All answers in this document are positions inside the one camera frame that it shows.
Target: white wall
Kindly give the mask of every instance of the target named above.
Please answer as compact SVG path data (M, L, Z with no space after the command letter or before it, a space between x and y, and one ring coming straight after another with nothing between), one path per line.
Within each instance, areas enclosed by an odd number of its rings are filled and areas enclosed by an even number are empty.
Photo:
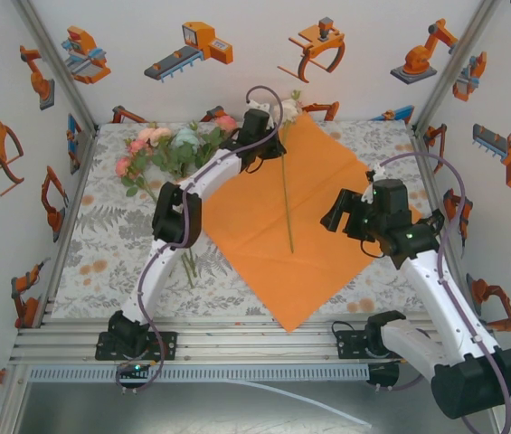
M426 42L428 26L440 18L460 37L478 0L41 0L34 6L58 44L75 25L108 52L109 76L90 85L77 82L96 122L107 123L119 104L148 120L198 119L218 104L240 116L244 92L256 84L267 84L282 97L302 89L305 103L339 100L339 119L373 118L410 104L417 117L440 74L406 85L390 70L403 65L411 48ZM328 74L308 65L309 84L278 70L277 65L297 70L301 49L288 38L324 16L345 34L345 57L337 69ZM234 62L199 62L164 83L146 77L146 68L184 45L181 25L187 21L213 26L218 37L232 44ZM59 50L65 59L66 51L60 45ZM319 57L324 64L335 55L334 50L328 53ZM448 59L448 47L439 43L431 65L441 71Z
M0 197L0 368L8 360L16 333L10 279L22 276L44 257L52 256L40 282L29 291L29 295L38 297L50 279L58 249L52 243L52 229L40 201L46 166L54 169L71 199L79 176L71 176L69 171L66 127L68 113L72 112L70 104L57 86L55 105L40 111L38 95L30 83L30 69L20 59L20 44L27 49L36 48L12 2L0 0L0 120L15 132L24 150L24 156L11 164L14 174L23 176L24 181ZM48 66L40 60L36 63L45 78L52 78ZM10 157L15 153L9 140L6 151ZM0 193L9 184L0 169ZM54 188L49 198L52 205L62 207Z
M479 88L462 102L449 95L432 125L448 126L445 156L464 176L467 196L473 201L464 266L474 278L500 285L511 298L511 188L505 167L496 157L472 144L475 123L508 136L511 132L511 4L502 2L472 54L487 52L487 68ZM445 168L436 175L441 192L458 190ZM483 317L505 317L497 299L483 305ZM511 347L511 333L498 333L498 341Z

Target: wall with robot prints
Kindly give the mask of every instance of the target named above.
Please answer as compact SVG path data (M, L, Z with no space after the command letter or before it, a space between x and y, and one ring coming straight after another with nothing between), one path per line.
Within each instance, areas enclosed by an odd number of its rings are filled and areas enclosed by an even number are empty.
M469 284L482 318L495 323L496 330L501 330L497 331L498 341L508 348L511 347L510 2L501 3L471 54L479 56L482 52L486 52L486 68L478 87L468 95L467 102L449 95L431 125L446 124L444 155L463 175L466 196L473 203L463 257ZM431 152L437 153L438 148L433 146ZM459 195L454 177L446 167L438 171L436 179L441 193L453 188L454 194ZM454 243L460 251L459 235Z
M22 60L21 45L22 56L33 62L43 80ZM53 77L49 66L35 59L35 48L12 2L0 1L0 368L8 360L16 334L12 278L24 278L36 264L51 257L22 300L39 297L58 251L41 198L47 166L70 201L78 182L78 174L71 175L68 152L71 106L58 83L49 81ZM53 184L47 198L60 210L64 201Z
M144 0L135 7L44 0L34 7L102 124L119 105L146 120L198 120L217 105L239 118L243 93L255 84L282 97L303 90L304 104L339 101L336 120L371 119L410 105L417 118L449 60L449 46L436 46L436 75L424 71L423 80L405 84L391 71L426 43L429 26L442 18L459 38L479 1L409 3L191 0L182 6ZM326 29L326 43L314 45L299 74L304 37L317 41Z

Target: white flower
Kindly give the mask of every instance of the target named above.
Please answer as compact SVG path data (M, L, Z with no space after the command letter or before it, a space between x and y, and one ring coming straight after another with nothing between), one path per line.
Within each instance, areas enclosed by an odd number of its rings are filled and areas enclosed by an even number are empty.
M294 123L296 118L301 114L301 107L294 99L285 99L281 101L281 106L283 107L283 119L281 120L281 124L285 124L286 122ZM273 108L273 119L275 122L279 121L278 106Z

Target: metal rail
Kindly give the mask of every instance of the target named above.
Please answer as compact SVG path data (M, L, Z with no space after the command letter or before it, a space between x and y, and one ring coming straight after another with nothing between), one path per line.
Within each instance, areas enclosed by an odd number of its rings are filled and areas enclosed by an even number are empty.
M312 316L292 333L268 316L157 318L159 330L175 331L176 358L169 364L295 364L341 363L331 333L334 320L363 329L367 314ZM439 342L426 313L407 314L416 326ZM40 328L22 329L14 343L11 364L116 364L94 360L104 319L57 320L46 314ZM374 360L351 360L368 363Z

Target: gray floor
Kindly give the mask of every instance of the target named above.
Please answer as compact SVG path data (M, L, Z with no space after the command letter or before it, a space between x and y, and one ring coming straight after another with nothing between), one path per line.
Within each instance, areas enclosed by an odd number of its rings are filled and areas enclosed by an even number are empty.
M272 392L235 384L156 384L125 396L113 384L33 384L21 433L141 434L460 434L445 418L426 382L405 392L380 392L362 382L274 382L372 424L371 429ZM487 414L472 421L493 433Z

